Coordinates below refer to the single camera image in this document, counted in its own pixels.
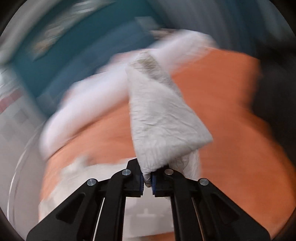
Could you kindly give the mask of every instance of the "metal screw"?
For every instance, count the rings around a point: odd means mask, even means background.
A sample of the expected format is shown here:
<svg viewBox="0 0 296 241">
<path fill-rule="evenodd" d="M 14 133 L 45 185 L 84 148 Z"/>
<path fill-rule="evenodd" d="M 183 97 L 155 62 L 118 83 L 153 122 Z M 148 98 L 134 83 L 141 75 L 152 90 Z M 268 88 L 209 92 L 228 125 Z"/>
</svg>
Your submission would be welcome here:
<svg viewBox="0 0 296 241">
<path fill-rule="evenodd" d="M 130 175 L 131 174 L 131 170 L 129 170 L 129 169 L 124 169 L 123 171 L 122 171 L 122 175 L 124 175 L 124 176 L 128 176 L 128 175 Z"/>
<path fill-rule="evenodd" d="M 172 175 L 173 173 L 174 173 L 174 170 L 172 170 L 172 169 L 166 169 L 165 170 L 166 175 Z"/>
<path fill-rule="evenodd" d="M 202 179 L 200 179 L 200 184 L 203 186 L 206 186 L 209 184 L 209 180 L 206 178 L 202 178 Z"/>
<path fill-rule="evenodd" d="M 89 185 L 89 186 L 93 186 L 93 185 L 95 185 L 96 184 L 96 179 L 88 179 L 87 180 L 87 185 Z"/>
</svg>

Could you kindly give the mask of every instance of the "orange cloth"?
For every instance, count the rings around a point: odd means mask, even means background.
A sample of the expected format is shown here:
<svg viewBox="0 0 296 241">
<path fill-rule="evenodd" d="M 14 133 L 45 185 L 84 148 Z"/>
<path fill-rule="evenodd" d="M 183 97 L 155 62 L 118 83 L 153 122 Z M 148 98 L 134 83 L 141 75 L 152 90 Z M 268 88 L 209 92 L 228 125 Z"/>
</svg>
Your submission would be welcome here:
<svg viewBox="0 0 296 241">
<path fill-rule="evenodd" d="M 186 103 L 210 130 L 213 143 L 200 149 L 202 177 L 263 225 L 274 237 L 296 206 L 296 171 L 268 125 L 249 111 L 258 61 L 245 54 L 212 50 L 172 77 Z M 41 198 L 59 181 L 59 172 L 87 154 L 90 164 L 135 156 L 129 109 L 122 103 L 81 130 L 48 161 Z M 173 240 L 172 234 L 152 240 Z"/>
</svg>

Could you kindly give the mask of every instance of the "white surface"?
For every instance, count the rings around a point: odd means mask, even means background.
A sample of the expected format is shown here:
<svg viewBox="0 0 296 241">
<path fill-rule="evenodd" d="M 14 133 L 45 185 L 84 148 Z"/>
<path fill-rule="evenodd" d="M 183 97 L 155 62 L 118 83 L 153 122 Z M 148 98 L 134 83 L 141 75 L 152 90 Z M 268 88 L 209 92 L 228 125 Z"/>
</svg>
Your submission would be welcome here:
<svg viewBox="0 0 296 241">
<path fill-rule="evenodd" d="M 37 139 L 45 118 L 8 66 L 2 68 L 1 77 L 0 101 L 17 89 L 22 96 L 0 113 L 0 206 L 12 226 L 26 238 L 38 222 L 45 162 Z"/>
<path fill-rule="evenodd" d="M 161 67 L 171 73 L 184 62 L 204 56 L 215 46 L 212 38 L 199 32 L 181 30 L 152 45 L 150 54 Z M 71 96 L 46 123 L 41 135 L 40 149 L 48 159 L 63 147 L 75 133 L 99 116 L 128 98 L 126 66 L 138 55 L 116 64 L 109 71 L 93 76 L 88 88 Z"/>
</svg>

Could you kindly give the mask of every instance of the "clothing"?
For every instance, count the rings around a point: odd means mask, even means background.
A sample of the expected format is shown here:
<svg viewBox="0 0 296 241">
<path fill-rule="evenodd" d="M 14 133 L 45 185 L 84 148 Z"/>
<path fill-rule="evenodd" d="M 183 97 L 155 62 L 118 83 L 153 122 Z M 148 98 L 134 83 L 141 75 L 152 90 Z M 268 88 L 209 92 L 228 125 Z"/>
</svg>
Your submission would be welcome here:
<svg viewBox="0 0 296 241">
<path fill-rule="evenodd" d="M 168 164 L 197 181 L 197 150 L 212 141 L 211 134 L 148 52 L 131 62 L 126 73 L 131 135 L 146 183 L 151 184 L 151 172 Z"/>
</svg>

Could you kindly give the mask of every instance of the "teal fabric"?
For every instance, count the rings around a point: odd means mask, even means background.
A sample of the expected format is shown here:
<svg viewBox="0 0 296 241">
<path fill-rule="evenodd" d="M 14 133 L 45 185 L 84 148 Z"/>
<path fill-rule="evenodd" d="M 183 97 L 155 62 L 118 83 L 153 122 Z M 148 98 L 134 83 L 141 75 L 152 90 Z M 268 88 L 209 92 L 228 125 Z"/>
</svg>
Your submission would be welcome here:
<svg viewBox="0 0 296 241">
<path fill-rule="evenodd" d="M 239 36 L 241 52 L 253 55 L 255 52 L 255 45 L 250 34 L 247 31 L 247 23 L 244 21 L 243 16 L 240 13 L 237 2 L 235 0 L 222 0 L 221 4 L 224 4 L 231 14 L 231 18 L 235 26 L 235 31 L 238 33 Z"/>
<path fill-rule="evenodd" d="M 246 23 L 247 31 L 255 41 L 254 44 L 256 41 L 266 43 L 267 30 L 257 0 L 236 0 L 236 3 Z"/>
<path fill-rule="evenodd" d="M 153 42 L 153 36 L 143 31 L 136 21 L 113 29 L 87 47 L 58 72 L 50 85 L 37 98 L 39 107 L 46 115 L 52 115 L 71 84 L 93 75 L 114 54 L 146 48 Z"/>
<path fill-rule="evenodd" d="M 229 34 L 231 36 L 232 48 L 231 50 L 238 52 L 246 52 L 246 41 L 247 39 L 242 37 L 242 32 L 244 31 L 244 25 L 242 25 L 243 20 L 240 19 L 239 12 L 235 12 L 235 6 L 229 6 L 227 0 L 216 0 L 219 5 L 223 18 L 229 29 Z"/>
<path fill-rule="evenodd" d="M 56 74 L 71 59 L 119 25 L 143 16 L 152 16 L 156 22 L 163 24 L 161 17 L 146 0 L 116 0 L 79 22 L 62 36 L 45 56 L 33 61 L 28 47 L 34 37 L 73 2 L 62 0 L 51 9 L 28 34 L 12 59 L 16 72 L 34 97 L 38 97 L 49 86 Z"/>
<path fill-rule="evenodd" d="M 221 12 L 221 9 L 215 2 L 215 0 L 187 0 L 188 3 L 192 4 L 191 10 L 195 13 L 194 16 L 198 14 L 196 11 L 200 9 L 204 16 L 204 20 L 207 22 L 207 33 L 211 35 L 220 48 L 232 49 L 232 41 L 229 33 L 229 29 L 225 22 L 225 18 Z"/>
</svg>

